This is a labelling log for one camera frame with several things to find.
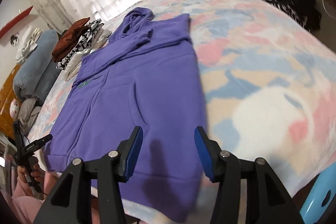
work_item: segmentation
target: purple hoodie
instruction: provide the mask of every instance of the purple hoodie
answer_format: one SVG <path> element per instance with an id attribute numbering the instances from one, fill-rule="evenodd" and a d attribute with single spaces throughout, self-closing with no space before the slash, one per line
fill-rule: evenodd
<path id="1" fill-rule="evenodd" d="M 48 170 L 61 172 L 74 158 L 116 149 L 141 126 L 142 148 L 134 175 L 120 183 L 121 196 L 181 223 L 201 180 L 194 130 L 206 127 L 205 100 L 189 14 L 153 18 L 151 10 L 135 8 L 106 47 L 82 59 L 44 153 Z"/>

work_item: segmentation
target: bedsheet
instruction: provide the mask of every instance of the bedsheet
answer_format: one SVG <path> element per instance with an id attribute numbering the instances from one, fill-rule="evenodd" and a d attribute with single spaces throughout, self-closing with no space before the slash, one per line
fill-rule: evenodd
<path id="1" fill-rule="evenodd" d="M 292 196 L 336 161 L 336 55 L 290 17 L 261 0 L 143 0 L 105 28 L 113 32 L 134 7 L 151 9 L 154 20 L 190 14 L 208 133 L 222 149 L 264 157 Z M 30 140 L 49 133 L 74 79 L 60 74 Z M 43 151 L 37 156 L 45 169 Z M 204 177 L 188 223 L 209 222 L 216 190 Z M 152 208 L 123 203 L 147 223 L 172 223 Z"/>

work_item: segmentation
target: brown cloth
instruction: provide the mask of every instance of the brown cloth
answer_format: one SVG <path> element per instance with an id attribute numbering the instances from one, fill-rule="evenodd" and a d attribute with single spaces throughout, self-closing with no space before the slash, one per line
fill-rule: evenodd
<path id="1" fill-rule="evenodd" d="M 52 59 L 55 63 L 65 58 L 68 53 L 77 45 L 78 40 L 83 32 L 87 29 L 85 26 L 90 18 L 82 18 L 76 21 L 65 34 L 59 39 L 54 50 L 52 51 Z"/>

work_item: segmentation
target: gray blanket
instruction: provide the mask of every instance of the gray blanket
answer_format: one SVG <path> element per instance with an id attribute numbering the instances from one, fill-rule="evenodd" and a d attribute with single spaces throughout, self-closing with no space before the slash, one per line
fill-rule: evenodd
<path id="1" fill-rule="evenodd" d="M 30 54 L 16 73 L 13 90 L 19 100 L 37 98 L 37 105 L 42 105 L 60 70 L 52 61 L 51 53 L 58 42 L 55 30 L 44 31 L 37 41 L 37 48 Z"/>

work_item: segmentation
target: metal bolt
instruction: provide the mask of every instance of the metal bolt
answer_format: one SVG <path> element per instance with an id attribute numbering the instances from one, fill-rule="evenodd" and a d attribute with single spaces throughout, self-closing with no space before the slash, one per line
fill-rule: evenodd
<path id="1" fill-rule="evenodd" d="M 264 165 L 266 163 L 266 160 L 264 160 L 263 158 L 257 158 L 257 163 L 260 165 Z"/>
<path id="2" fill-rule="evenodd" d="M 118 156 L 118 151 L 112 150 L 112 151 L 109 152 L 109 157 L 110 158 L 114 158 L 116 156 Z"/>
<path id="3" fill-rule="evenodd" d="M 80 164 L 81 162 L 82 162 L 82 160 L 81 160 L 80 158 L 75 158 L 75 159 L 73 159 L 72 164 L 73 164 L 73 165 L 78 165 L 78 164 Z"/>
<path id="4" fill-rule="evenodd" d="M 230 155 L 229 151 L 223 150 L 219 153 L 223 158 L 227 158 Z"/>

